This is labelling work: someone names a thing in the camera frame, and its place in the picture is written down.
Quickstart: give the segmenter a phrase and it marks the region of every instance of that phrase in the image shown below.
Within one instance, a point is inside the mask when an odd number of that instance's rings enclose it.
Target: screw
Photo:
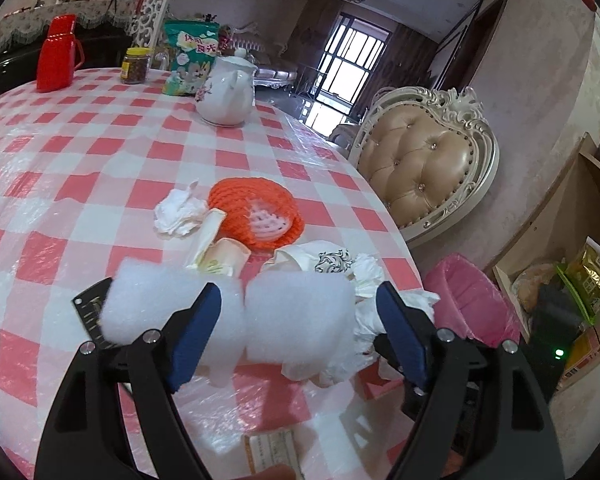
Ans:
[[[448,328],[441,328],[436,332],[436,335],[438,336],[438,339],[440,339],[440,341],[443,341],[445,343],[451,343],[456,338],[456,334],[454,334],[454,331]]]
[[[145,343],[157,343],[158,339],[160,339],[159,330],[147,330],[144,334],[142,334],[142,341],[144,341]]]
[[[515,341],[512,341],[511,339],[503,341],[502,348],[504,348],[504,351],[509,354],[515,354],[518,351],[518,345]]]
[[[89,355],[96,349],[96,345],[93,341],[87,341],[80,345],[80,353],[82,355]]]

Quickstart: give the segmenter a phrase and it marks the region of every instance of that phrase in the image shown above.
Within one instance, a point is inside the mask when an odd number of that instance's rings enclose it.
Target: orange knitted coaster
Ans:
[[[275,250],[292,244],[304,231],[304,220],[298,206],[287,189],[266,178],[225,178],[209,191],[209,208],[226,213],[221,229],[230,237],[245,244],[251,250]],[[254,208],[263,204],[267,211],[280,221],[290,224],[288,230],[275,240],[256,237],[251,228]]]

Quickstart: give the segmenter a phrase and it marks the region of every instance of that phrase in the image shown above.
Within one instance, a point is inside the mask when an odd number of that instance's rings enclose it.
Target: snack bag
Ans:
[[[194,95],[205,82],[218,54],[217,23],[164,23],[164,31],[176,56],[171,63],[171,75],[162,86],[167,95]]]
[[[600,246],[587,238],[578,256],[565,272],[573,284],[587,311],[595,316],[600,311]]]

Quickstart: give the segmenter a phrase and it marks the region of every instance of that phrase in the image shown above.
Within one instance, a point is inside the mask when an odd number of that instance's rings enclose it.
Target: plastic table cover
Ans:
[[[420,287],[378,197],[315,132],[265,104],[240,128],[210,126],[192,98],[161,94],[166,73],[125,86],[118,72],[83,70],[62,91],[30,83],[0,96],[0,444],[30,478],[56,390],[87,339],[70,300],[125,256],[182,264],[190,242],[153,229],[152,209],[174,186],[199,179],[206,196],[225,177],[269,178],[298,201],[299,243],[374,254],[398,290]],[[241,278],[269,257],[254,254]],[[375,367],[321,390],[248,365],[227,388],[196,376],[174,398],[217,480],[249,473],[245,434],[281,427],[294,431],[307,480],[381,479],[412,426],[397,386]],[[123,401],[134,454],[151,472],[133,402]]]

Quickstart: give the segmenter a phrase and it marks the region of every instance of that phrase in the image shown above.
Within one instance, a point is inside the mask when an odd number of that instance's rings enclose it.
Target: brown curtain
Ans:
[[[417,86],[424,80],[438,44],[412,28],[398,24],[350,112],[361,118],[374,94],[384,86]]]
[[[342,0],[308,0],[282,57],[317,69],[343,6]]]

